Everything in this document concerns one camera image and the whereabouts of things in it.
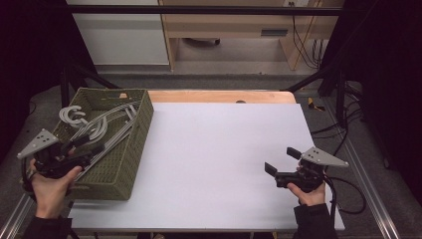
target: gray floor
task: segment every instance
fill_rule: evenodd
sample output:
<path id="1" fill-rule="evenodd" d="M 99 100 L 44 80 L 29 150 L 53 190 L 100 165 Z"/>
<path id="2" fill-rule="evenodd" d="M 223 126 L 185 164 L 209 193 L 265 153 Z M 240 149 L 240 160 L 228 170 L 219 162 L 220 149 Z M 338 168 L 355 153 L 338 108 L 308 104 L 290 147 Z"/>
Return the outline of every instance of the gray floor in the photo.
<path id="1" fill-rule="evenodd" d="M 183 41 L 174 72 L 163 68 L 149 68 L 147 71 L 121 72 L 105 74 L 105 78 L 123 88 L 146 89 L 228 89 L 228 90 L 278 90 L 304 79 L 314 70 L 304 64 L 295 72 L 289 70 L 277 40 L 237 40 L 222 39 L 221 44 Z M 315 92 L 318 83 L 307 86 L 296 93 L 297 102 L 303 107 L 310 131 L 333 124 L 329 111 L 318 111 L 308 107 L 309 97 L 313 97 L 317 106 L 332 107 L 333 98 L 320 99 Z M 58 87 L 38 94 L 31 106 L 34 112 L 26 119 L 22 131 L 11 147 L 0 167 L 0 225 L 4 224 L 12 214 L 15 205 L 22 196 L 19 185 L 19 152 L 41 128 L 52 130 L 58 121 L 60 110 L 60 90 Z M 347 140 L 356 151 L 358 160 L 374 184 L 394 227 L 401 238 L 422 238 L 422 209 L 412 197 L 409 189 L 393 170 L 384 168 L 381 154 L 374 143 L 372 135 L 363 120 L 356 119 L 349 125 Z M 340 143 L 337 129 L 318 134 L 315 145 L 333 153 Z M 349 146 L 344 145 L 338 157 L 350 160 Z M 338 176 L 357 184 L 356 176 L 351 168 L 331 168 L 331 176 Z M 359 195 L 352 188 L 337 183 L 338 200 L 344 209 L 356 210 L 361 205 Z M 359 215 L 341 213 L 345 230 L 339 232 L 340 238 L 384 238 L 377 221 L 373 216 L 374 208 L 366 208 Z M 290 238 L 291 233 L 284 232 L 280 238 Z"/>

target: white tabletop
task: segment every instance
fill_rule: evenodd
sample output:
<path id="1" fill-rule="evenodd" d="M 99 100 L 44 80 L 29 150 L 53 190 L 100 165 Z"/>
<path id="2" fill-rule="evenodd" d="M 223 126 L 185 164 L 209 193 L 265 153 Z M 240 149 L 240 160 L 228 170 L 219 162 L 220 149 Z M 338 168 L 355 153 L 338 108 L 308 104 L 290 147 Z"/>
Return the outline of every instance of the white tabletop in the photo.
<path id="1" fill-rule="evenodd" d="M 154 103 L 128 201 L 77 200 L 75 229 L 277 231 L 297 228 L 298 200 L 264 162 L 293 172 L 288 146 L 314 145 L 297 104 Z M 326 201 L 331 194 L 326 191 Z M 336 229 L 344 229 L 337 213 Z"/>

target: plastic crate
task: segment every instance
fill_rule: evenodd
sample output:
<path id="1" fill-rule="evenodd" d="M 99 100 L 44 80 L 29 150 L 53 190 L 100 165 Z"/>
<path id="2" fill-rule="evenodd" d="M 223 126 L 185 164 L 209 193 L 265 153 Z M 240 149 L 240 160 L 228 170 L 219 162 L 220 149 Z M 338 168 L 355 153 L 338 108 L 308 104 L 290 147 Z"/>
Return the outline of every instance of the plastic crate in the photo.
<path id="1" fill-rule="evenodd" d="M 115 107 L 141 101 L 130 135 L 97 162 L 72 189 L 73 199 L 128 200 L 136 178 L 143 147 L 152 121 L 153 107 L 148 91 L 140 89 L 100 90 L 80 88 L 71 106 L 82 107 L 87 121 Z M 127 118 L 114 119 L 108 124 L 105 143 L 125 124 Z M 68 141 L 77 131 L 59 122 L 53 134 L 61 141 Z"/>

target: hand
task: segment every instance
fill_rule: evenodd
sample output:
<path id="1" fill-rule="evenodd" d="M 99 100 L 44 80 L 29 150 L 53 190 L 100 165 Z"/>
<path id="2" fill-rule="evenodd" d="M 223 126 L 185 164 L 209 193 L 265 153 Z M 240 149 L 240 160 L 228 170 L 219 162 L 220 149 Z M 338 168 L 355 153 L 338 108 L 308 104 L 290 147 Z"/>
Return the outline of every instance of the hand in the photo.
<path id="1" fill-rule="evenodd" d="M 325 182 L 323 182 L 317 189 L 309 193 L 301 191 L 301 189 L 293 183 L 288 184 L 288 189 L 299 199 L 301 204 L 314 206 L 325 203 Z"/>
<path id="2" fill-rule="evenodd" d="M 35 159 L 31 160 L 31 169 L 36 170 Z M 46 178 L 40 173 L 32 176 L 32 186 L 37 198 L 36 217 L 46 219 L 59 218 L 64 207 L 66 192 L 74 184 L 75 178 L 82 171 L 80 166 L 74 167 L 59 179 Z"/>

